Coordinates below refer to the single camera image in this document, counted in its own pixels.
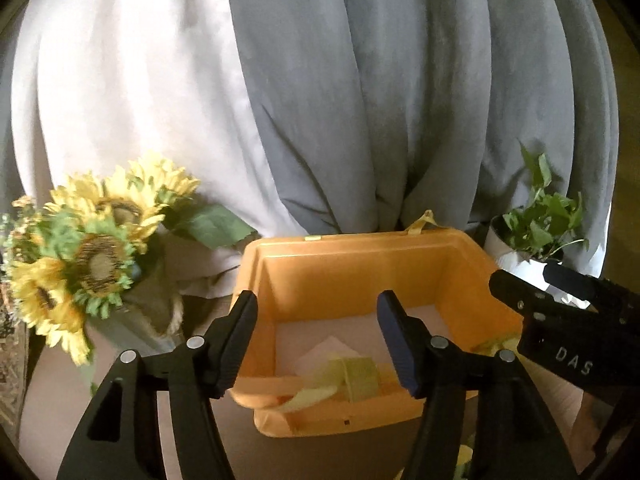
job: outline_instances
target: silver screw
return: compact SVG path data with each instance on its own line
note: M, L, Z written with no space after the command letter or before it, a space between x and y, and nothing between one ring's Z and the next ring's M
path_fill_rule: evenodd
M516 360L516 354L514 354L511 350L500 350L498 352L498 357L502 359L505 363L513 363Z
M447 341L446 337L442 337L441 335L435 335L431 338L431 346L442 350L442 349L445 349L447 346L449 346L449 341Z
M204 345L204 338L199 335L190 337L187 341L187 346L191 349L200 348L202 345Z
M125 350L122 354L120 354L120 360L124 364L128 364L136 360L136 353L133 350Z

